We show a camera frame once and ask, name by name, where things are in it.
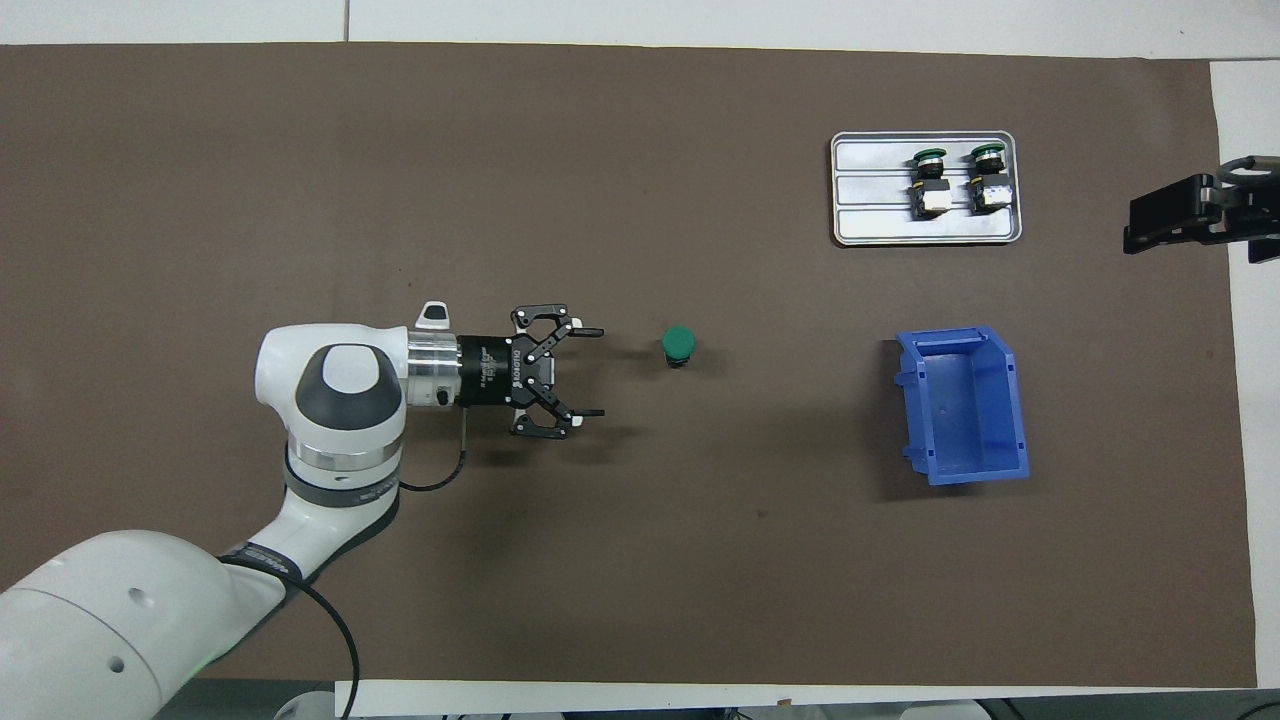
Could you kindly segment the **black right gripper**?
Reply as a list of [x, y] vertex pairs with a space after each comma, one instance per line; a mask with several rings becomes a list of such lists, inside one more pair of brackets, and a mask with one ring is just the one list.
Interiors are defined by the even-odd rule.
[[[1279, 182], [1233, 184], [1225, 190], [1224, 229], [1233, 240], [1251, 241], [1251, 264], [1280, 258]], [[1213, 227], [1222, 220], [1219, 182], [1213, 176], [1188, 176], [1129, 202], [1123, 251], [1139, 254], [1171, 243], [1216, 243]]]

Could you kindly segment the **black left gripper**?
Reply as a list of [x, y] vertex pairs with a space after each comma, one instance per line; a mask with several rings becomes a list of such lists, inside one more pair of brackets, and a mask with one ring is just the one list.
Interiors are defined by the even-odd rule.
[[[461, 407], [507, 406], [515, 410], [512, 434], [536, 439], [567, 439], [589, 418], [605, 415], [604, 409], [572, 409], [553, 386], [553, 357], [557, 346], [570, 338], [598, 340], [603, 328], [588, 327], [567, 305], [525, 305], [512, 311], [515, 334], [461, 336]], [[538, 323], [553, 327], [535, 337]], [[536, 421], [530, 409], [540, 407], [550, 424]]]

